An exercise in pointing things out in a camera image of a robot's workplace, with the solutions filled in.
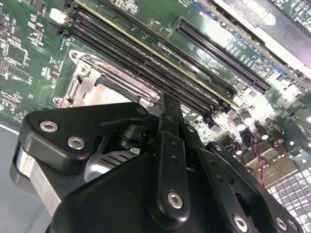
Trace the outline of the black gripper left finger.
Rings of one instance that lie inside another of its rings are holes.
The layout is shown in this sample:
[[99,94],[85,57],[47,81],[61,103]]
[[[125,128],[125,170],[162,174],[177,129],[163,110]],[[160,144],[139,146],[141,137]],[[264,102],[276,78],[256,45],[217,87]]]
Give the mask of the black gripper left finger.
[[71,192],[131,159],[185,152],[174,100],[164,94],[150,109],[125,102],[30,113],[20,129],[12,178],[33,189],[53,218]]

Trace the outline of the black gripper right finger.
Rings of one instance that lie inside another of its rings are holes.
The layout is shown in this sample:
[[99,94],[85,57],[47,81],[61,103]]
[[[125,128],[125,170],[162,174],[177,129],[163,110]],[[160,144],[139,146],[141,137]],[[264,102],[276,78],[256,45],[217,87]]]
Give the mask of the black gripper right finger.
[[301,233],[294,217],[219,143],[203,145],[197,131],[184,123],[180,103],[173,101],[186,164],[198,180],[200,206],[216,233]]

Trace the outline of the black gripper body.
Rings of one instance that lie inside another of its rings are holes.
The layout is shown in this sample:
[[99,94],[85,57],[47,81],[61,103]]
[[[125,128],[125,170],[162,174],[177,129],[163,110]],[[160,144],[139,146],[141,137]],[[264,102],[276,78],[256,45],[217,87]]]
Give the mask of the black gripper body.
[[138,156],[66,196],[48,232],[223,232],[225,219],[203,170],[229,160],[226,151]]

